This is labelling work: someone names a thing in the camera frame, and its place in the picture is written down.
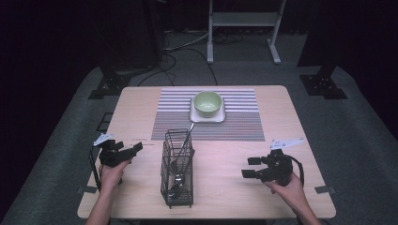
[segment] table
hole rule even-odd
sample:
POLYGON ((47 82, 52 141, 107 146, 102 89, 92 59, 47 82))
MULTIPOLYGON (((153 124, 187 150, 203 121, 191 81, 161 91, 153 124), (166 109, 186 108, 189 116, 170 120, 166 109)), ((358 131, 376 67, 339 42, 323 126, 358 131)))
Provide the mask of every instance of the table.
POLYGON ((286 0, 281 0, 277 12, 214 12, 213 0, 209 0, 208 13, 208 43, 207 61, 214 62, 213 56, 213 27, 216 26, 269 26, 273 27, 272 38, 267 39, 269 50, 272 54, 274 64, 279 65, 282 61, 275 47, 275 40, 281 25, 284 5, 286 0))
MULTIPOLYGON (((123 176, 123 184, 113 206, 113 218, 294 218, 292 210, 278 195, 272 195, 259 180, 245 179, 241 170, 259 170, 265 166, 249 166, 247 158, 269 154, 272 139, 304 138, 305 133, 283 86, 201 86, 201 87, 127 87, 122 91, 108 133, 117 142, 129 147, 142 142, 144 149, 132 160, 123 176), (248 89, 253 90, 264 130, 264 141, 198 141, 192 131, 193 205, 170 209, 161 196, 162 140, 152 140, 161 92, 164 89, 248 89)), ((319 218, 336 214, 330 195, 317 194, 316 187, 325 185, 308 142, 285 148, 283 152, 303 164, 304 191, 310 206, 319 218)), ((88 186, 94 187, 91 175, 88 186)), ((88 218, 98 192, 86 192, 78 209, 81 218, 88 218)))

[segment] white tag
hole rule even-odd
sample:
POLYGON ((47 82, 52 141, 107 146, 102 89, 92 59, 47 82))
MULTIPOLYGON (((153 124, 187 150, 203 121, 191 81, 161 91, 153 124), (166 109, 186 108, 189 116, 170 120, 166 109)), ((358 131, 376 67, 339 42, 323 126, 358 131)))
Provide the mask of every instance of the white tag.
POLYGON ((300 138, 300 139, 291 139, 291 140, 272 140, 272 144, 271 144, 271 150, 275 150, 275 149, 282 149, 285 147, 289 147, 295 144, 299 144, 299 143, 303 143, 304 142, 304 138, 300 138))
POLYGON ((114 134, 100 134, 99 138, 94 142, 94 146, 99 145, 100 143, 104 143, 109 139, 113 138, 114 134))

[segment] person's arm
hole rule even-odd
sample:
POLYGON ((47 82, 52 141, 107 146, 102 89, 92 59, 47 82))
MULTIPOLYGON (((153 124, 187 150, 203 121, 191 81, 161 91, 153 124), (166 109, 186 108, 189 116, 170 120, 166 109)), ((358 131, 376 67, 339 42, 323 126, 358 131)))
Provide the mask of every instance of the person's arm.
POLYGON ((321 224, 308 204, 301 181, 294 173, 291 174, 290 183, 286 187, 279 186, 275 182, 264 182, 264 184, 273 194, 278 193, 283 198, 304 225, 321 224))
POLYGON ((117 195, 118 184, 123 175, 123 170, 130 160, 123 161, 114 168, 103 166, 101 172, 101 187, 99 197, 91 210, 85 224, 108 224, 112 212, 112 204, 117 195))

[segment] white metal stand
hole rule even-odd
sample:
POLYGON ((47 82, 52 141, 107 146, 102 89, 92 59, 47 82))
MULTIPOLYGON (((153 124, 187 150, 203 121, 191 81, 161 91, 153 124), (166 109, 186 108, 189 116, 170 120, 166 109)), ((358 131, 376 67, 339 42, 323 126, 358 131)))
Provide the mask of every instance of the white metal stand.
POLYGON ((213 0, 209 1, 207 42, 207 62, 209 64, 214 62, 214 26, 273 26, 272 38, 269 38, 267 43, 272 54, 273 62, 277 65, 281 63, 281 58, 275 47, 275 40, 278 35, 286 0, 281 0, 282 2, 277 12, 213 12, 213 0))

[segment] black wire rack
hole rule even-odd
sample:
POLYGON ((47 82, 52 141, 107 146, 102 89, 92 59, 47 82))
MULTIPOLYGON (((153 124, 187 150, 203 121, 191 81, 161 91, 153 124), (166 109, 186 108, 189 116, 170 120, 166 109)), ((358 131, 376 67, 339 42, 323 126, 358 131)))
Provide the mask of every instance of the black wire rack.
POLYGON ((187 129, 169 129, 163 142, 161 157, 161 195, 172 208, 177 205, 193 205, 193 172, 191 135, 181 149, 188 134, 187 129))

